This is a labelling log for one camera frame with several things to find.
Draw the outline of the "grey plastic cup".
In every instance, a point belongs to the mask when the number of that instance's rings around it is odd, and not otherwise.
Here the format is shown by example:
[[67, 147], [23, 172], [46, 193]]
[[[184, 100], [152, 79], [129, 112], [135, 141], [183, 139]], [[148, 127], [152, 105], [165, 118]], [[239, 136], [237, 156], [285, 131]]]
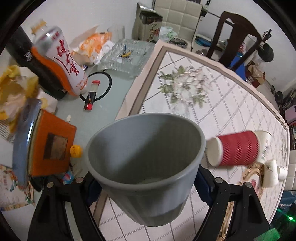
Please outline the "grey plastic cup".
[[205, 146], [203, 131], [188, 118], [143, 113], [99, 130], [88, 142], [84, 160], [133, 221], [155, 227], [182, 212]]

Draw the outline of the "white speckled paper cup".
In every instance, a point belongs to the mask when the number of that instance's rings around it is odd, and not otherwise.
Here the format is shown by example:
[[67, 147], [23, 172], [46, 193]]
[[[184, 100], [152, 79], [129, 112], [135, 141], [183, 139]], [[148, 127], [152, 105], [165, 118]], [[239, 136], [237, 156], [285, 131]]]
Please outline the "white speckled paper cup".
[[264, 188], [271, 188], [278, 185], [278, 183], [278, 166], [276, 159], [272, 159], [264, 165], [262, 186]]

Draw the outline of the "white paper cup right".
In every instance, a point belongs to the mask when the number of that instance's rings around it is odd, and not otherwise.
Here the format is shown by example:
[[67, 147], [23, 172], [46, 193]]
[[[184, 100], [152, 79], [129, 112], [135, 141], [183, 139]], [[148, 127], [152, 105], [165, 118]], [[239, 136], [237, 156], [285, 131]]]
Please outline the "white paper cup right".
[[288, 176], [288, 168], [285, 166], [277, 166], [278, 180], [283, 182], [287, 179]]

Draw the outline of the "red ribbed paper cup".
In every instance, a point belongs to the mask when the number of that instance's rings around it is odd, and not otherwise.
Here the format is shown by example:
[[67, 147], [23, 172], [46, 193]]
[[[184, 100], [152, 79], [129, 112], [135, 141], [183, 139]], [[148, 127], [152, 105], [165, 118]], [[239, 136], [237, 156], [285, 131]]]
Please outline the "red ribbed paper cup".
[[213, 137], [206, 142], [206, 154], [213, 167], [246, 166], [257, 160], [259, 140], [253, 131]]

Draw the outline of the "white paper cup with print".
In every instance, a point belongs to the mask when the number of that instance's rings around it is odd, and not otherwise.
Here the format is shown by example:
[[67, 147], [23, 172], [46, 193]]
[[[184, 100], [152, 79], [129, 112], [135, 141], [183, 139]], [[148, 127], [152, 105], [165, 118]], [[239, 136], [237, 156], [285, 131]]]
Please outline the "white paper cup with print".
[[256, 162], [264, 165], [266, 162], [267, 153], [270, 148], [272, 134], [267, 131], [255, 131], [259, 143], [259, 151]]

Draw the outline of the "colourful printed packet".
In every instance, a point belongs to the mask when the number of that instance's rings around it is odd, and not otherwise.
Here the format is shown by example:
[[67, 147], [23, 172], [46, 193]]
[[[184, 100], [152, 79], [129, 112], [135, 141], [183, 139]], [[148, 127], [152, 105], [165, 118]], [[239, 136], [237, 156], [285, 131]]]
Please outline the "colourful printed packet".
[[30, 182], [27, 187], [20, 187], [11, 168], [1, 165], [0, 207], [1, 211], [21, 208], [34, 202], [34, 189]]

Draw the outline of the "yellow bottle cap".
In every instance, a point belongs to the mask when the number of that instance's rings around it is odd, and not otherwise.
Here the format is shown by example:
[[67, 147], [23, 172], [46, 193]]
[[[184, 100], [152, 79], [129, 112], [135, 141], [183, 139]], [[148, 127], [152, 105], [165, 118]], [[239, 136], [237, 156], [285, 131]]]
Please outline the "yellow bottle cap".
[[83, 154], [83, 148], [80, 145], [72, 145], [70, 148], [70, 155], [72, 158], [81, 158]]

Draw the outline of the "orange box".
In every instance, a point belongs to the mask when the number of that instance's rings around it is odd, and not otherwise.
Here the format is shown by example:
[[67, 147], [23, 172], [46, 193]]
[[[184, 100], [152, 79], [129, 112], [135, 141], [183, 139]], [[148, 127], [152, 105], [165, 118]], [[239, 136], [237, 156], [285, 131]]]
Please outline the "orange box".
[[76, 130], [74, 125], [41, 109], [29, 151], [29, 176], [41, 177], [67, 172]]

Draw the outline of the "pink suitcase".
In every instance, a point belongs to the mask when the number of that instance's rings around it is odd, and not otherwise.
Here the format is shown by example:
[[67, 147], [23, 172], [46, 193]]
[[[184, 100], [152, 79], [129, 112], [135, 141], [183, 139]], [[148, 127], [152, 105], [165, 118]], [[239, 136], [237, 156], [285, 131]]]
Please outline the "pink suitcase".
[[285, 111], [285, 119], [288, 124], [292, 124], [296, 120], [296, 106], [293, 105]]

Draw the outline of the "small dumbbell on floor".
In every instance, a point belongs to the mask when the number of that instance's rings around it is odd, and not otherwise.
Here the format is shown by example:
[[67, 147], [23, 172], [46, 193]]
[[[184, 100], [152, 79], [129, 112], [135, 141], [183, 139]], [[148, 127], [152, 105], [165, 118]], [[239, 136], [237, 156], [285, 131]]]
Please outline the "small dumbbell on floor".
[[271, 85], [271, 93], [274, 95], [277, 104], [280, 104], [283, 100], [283, 93], [281, 91], [276, 91], [275, 87]]

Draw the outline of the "red black lighter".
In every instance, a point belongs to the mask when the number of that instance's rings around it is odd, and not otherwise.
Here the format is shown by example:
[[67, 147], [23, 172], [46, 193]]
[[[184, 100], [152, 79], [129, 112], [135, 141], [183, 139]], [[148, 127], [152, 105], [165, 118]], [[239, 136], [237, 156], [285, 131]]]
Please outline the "red black lighter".
[[90, 89], [88, 91], [87, 97], [85, 98], [86, 101], [84, 104], [84, 110], [92, 110], [99, 85], [100, 85], [99, 80], [94, 80], [92, 82]]

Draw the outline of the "yellow plastic bag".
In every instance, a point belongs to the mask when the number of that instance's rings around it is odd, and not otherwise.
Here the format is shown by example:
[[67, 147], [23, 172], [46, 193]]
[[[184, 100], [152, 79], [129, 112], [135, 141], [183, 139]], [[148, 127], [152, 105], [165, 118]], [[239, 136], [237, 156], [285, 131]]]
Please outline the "yellow plastic bag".
[[1, 121], [14, 133], [20, 112], [29, 98], [37, 97], [39, 78], [27, 67], [9, 65], [1, 76]]

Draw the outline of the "cardboard box on floor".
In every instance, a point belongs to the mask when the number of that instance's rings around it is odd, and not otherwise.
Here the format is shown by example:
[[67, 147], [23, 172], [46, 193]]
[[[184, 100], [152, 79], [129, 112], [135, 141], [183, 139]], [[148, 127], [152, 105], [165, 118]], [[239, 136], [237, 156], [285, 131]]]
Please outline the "cardboard box on floor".
[[253, 64], [245, 66], [245, 76], [254, 88], [259, 87], [266, 81], [265, 72], [261, 72], [257, 66]]

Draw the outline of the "floral diamond pattern tablecloth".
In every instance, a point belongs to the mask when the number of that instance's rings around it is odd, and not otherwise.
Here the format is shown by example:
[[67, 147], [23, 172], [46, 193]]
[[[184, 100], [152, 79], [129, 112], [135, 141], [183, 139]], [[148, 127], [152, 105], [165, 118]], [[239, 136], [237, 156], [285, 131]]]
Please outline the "floral diamond pattern tablecloth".
[[[153, 80], [136, 78], [117, 114], [174, 113], [194, 121], [205, 138], [243, 131], [271, 133], [266, 160], [290, 162], [288, 126], [275, 105], [221, 64], [184, 51], [167, 51]], [[181, 214], [171, 223], [147, 227], [129, 218], [106, 194], [94, 215], [106, 240], [192, 240], [208, 211], [192, 188]]]

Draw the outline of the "dark wooden chair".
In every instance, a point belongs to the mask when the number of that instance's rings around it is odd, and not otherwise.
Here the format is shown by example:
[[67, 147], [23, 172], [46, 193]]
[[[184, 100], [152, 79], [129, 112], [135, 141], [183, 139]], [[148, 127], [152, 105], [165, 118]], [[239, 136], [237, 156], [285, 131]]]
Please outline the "dark wooden chair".
[[[262, 42], [262, 38], [260, 33], [256, 30], [254, 25], [248, 21], [245, 17], [224, 11], [221, 14], [220, 20], [218, 21], [218, 25], [214, 34], [214, 38], [212, 40], [212, 44], [207, 52], [206, 57], [211, 58], [216, 45], [219, 41], [219, 37], [223, 28], [224, 23], [227, 19], [230, 19], [233, 22], [233, 28], [230, 34], [230, 37], [227, 41], [226, 49], [224, 50], [223, 55], [219, 59], [219, 63], [224, 65], [226, 68], [230, 68], [232, 71], [237, 70], [246, 60], [247, 58], [260, 46]], [[252, 45], [252, 47], [241, 57], [239, 61], [237, 61], [233, 66], [230, 66], [232, 60], [235, 58], [239, 47], [247, 37], [247, 35], [252, 35], [256, 38], [256, 42]]]

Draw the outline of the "orange white snack bag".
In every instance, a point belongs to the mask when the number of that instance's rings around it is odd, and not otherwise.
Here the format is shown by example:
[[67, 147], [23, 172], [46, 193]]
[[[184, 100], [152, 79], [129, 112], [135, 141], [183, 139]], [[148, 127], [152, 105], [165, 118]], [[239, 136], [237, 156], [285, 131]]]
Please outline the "orange white snack bag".
[[112, 32], [100, 32], [97, 25], [76, 37], [69, 48], [79, 65], [96, 65], [113, 46]]

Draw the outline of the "orange white drink bottle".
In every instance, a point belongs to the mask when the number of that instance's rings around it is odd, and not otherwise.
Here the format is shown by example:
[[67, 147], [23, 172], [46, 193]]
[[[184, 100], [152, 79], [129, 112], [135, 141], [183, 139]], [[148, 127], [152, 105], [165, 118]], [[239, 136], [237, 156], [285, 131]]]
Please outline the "orange white drink bottle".
[[68, 93], [79, 96], [86, 92], [88, 77], [70, 54], [62, 30], [41, 21], [31, 27], [34, 35], [31, 52], [52, 71]]

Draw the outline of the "black bottle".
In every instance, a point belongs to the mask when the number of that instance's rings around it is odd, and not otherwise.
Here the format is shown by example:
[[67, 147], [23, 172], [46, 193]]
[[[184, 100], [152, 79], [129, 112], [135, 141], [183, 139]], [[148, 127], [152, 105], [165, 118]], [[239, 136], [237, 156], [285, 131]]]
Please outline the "black bottle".
[[23, 28], [18, 27], [7, 42], [6, 50], [18, 65], [29, 68], [38, 76], [39, 85], [46, 93], [55, 99], [62, 99], [67, 91], [63, 89], [56, 75], [32, 54], [32, 46], [33, 43]]

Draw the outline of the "clear glass tray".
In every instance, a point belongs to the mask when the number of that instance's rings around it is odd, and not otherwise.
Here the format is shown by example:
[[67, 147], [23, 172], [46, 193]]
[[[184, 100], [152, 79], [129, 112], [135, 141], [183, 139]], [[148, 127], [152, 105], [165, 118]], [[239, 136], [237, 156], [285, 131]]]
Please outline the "clear glass tray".
[[113, 69], [136, 77], [149, 60], [155, 43], [121, 39], [100, 60], [98, 68]]

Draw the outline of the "green white plastic bag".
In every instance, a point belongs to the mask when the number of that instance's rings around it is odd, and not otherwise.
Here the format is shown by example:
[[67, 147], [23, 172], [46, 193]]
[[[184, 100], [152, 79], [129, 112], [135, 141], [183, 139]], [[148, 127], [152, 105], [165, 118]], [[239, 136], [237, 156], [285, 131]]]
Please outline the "green white plastic bag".
[[161, 26], [159, 32], [159, 40], [164, 42], [170, 42], [173, 38], [177, 36], [177, 33], [170, 26]]

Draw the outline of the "cream padded chair left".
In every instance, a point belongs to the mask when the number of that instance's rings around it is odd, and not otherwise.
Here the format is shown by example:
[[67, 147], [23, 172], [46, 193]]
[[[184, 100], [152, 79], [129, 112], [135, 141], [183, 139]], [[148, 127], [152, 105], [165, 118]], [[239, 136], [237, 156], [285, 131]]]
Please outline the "cream padded chair left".
[[203, 5], [186, 0], [156, 0], [154, 10], [163, 17], [162, 26], [169, 26], [177, 33], [177, 37], [188, 43], [191, 51], [197, 35], [198, 23]]

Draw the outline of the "dark printed gift box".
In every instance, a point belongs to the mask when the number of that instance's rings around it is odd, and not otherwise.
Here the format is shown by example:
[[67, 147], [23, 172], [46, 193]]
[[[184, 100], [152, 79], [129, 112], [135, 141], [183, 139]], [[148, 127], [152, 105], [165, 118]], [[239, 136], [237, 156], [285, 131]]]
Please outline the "dark printed gift box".
[[156, 43], [162, 26], [163, 17], [154, 9], [137, 3], [136, 18], [132, 29], [132, 39]]

